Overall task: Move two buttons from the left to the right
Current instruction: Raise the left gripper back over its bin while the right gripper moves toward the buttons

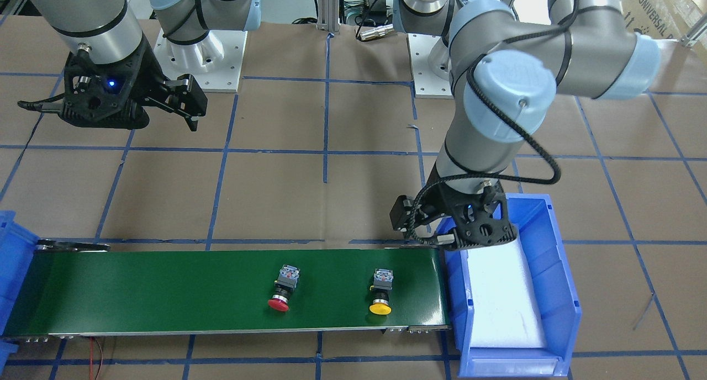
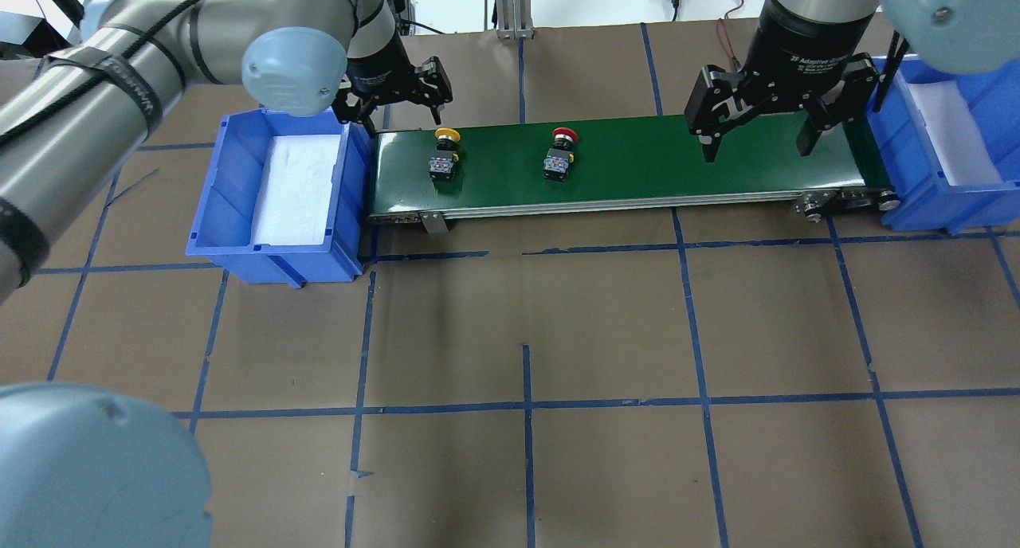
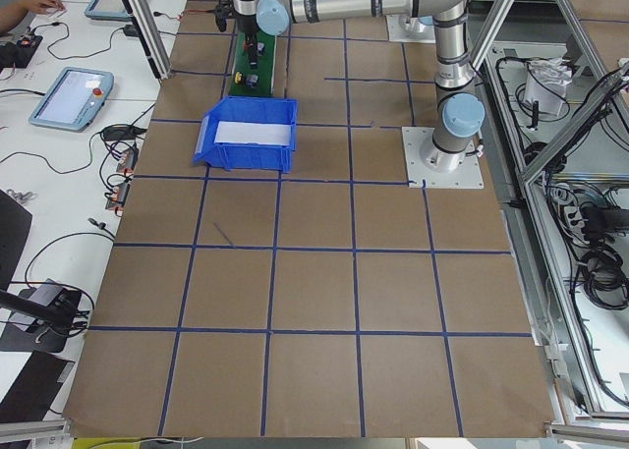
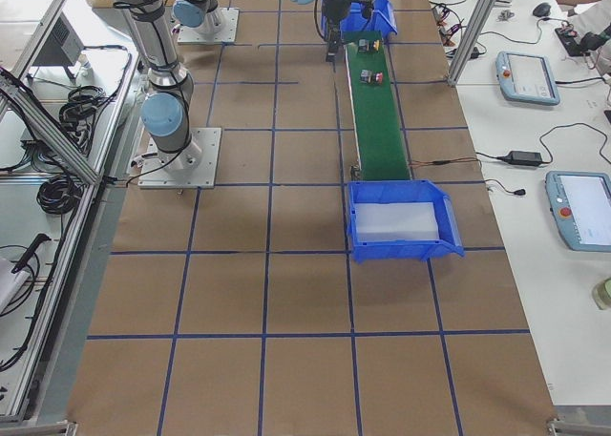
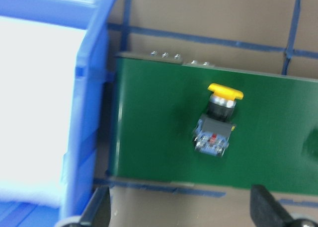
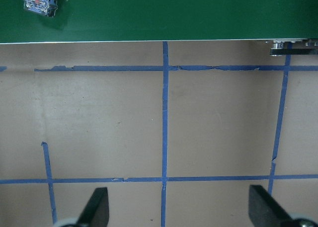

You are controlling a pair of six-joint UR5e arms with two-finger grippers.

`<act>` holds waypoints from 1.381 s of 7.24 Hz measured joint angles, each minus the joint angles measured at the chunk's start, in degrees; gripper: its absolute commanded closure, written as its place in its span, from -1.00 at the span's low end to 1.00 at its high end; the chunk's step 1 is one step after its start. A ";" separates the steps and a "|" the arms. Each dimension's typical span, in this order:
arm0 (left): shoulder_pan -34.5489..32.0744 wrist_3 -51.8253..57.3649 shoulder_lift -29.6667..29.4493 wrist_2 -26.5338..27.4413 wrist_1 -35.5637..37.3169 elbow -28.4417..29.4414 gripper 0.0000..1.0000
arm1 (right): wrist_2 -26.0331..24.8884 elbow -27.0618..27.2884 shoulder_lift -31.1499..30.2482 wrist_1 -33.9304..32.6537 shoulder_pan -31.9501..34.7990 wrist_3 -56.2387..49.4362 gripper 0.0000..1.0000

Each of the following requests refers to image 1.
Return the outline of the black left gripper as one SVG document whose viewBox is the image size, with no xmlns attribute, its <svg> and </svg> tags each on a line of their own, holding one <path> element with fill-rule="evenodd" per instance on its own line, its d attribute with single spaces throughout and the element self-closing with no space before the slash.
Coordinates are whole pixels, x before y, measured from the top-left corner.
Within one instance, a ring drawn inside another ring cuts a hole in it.
<svg viewBox="0 0 707 380">
<path fill-rule="evenodd" d="M 392 229 L 403 233 L 409 242 L 441 246 L 447 251 L 500 246 L 515 241 L 518 229 L 510 221 L 502 186 L 483 184 L 475 193 L 461 193 L 451 187 L 452 181 L 466 178 L 466 175 L 442 178 L 433 170 L 426 186 L 415 198 L 396 198 L 389 212 Z M 416 233 L 417 227 L 445 217 L 452 220 L 452 228 L 447 232 L 430 237 Z"/>
</svg>

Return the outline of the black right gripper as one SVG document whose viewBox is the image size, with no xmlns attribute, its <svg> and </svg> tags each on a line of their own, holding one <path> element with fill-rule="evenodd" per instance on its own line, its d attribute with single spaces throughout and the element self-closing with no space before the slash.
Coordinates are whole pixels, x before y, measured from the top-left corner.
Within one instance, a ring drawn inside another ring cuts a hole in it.
<svg viewBox="0 0 707 380">
<path fill-rule="evenodd" d="M 58 117 L 78 128 L 142 129 L 149 124 L 143 107 L 187 119 L 196 133 L 208 98 L 193 75 L 168 80 L 146 36 L 123 60 L 98 65 L 80 43 L 64 65 L 64 98 Z"/>
</svg>

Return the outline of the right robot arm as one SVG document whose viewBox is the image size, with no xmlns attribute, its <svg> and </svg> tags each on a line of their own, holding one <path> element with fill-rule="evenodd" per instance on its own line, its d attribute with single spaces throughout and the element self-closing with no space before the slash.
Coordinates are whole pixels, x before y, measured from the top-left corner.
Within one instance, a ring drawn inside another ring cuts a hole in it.
<svg viewBox="0 0 707 380">
<path fill-rule="evenodd" d="M 143 129 L 145 108 L 157 107 L 196 131 L 208 106 L 196 75 L 225 59 L 214 32 L 256 30 L 262 19 L 260 0 L 149 0 L 180 71 L 169 78 L 127 0 L 31 2 L 69 48 L 64 92 L 17 104 L 77 128 Z"/>
</svg>

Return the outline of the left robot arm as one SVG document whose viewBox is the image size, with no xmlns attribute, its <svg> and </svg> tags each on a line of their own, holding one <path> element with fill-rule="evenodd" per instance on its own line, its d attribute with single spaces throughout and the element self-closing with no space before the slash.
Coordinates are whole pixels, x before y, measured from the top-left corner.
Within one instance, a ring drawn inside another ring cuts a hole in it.
<svg viewBox="0 0 707 380">
<path fill-rule="evenodd" d="M 522 22 L 502 0 L 395 0 L 394 28 L 439 36 L 455 115 L 429 179 L 399 196 L 392 228 L 449 251 L 515 241 L 500 180 L 523 144 L 561 170 L 532 137 L 557 94 L 631 99 L 661 65 L 657 41 L 624 26 L 621 0 L 548 0 L 550 25 Z"/>
</svg>

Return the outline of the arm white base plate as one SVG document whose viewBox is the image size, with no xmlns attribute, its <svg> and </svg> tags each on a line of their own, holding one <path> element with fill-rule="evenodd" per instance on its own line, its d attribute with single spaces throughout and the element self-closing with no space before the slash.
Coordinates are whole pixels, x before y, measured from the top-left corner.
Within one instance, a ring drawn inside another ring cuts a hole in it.
<svg viewBox="0 0 707 380">
<path fill-rule="evenodd" d="M 158 38 L 154 54 L 171 80 L 192 75 L 204 92 L 237 93 L 249 33 L 212 30 L 194 45 L 177 45 Z"/>
<path fill-rule="evenodd" d="M 409 34 L 410 65 L 417 98 L 450 99 L 449 50 L 441 37 Z"/>
</svg>

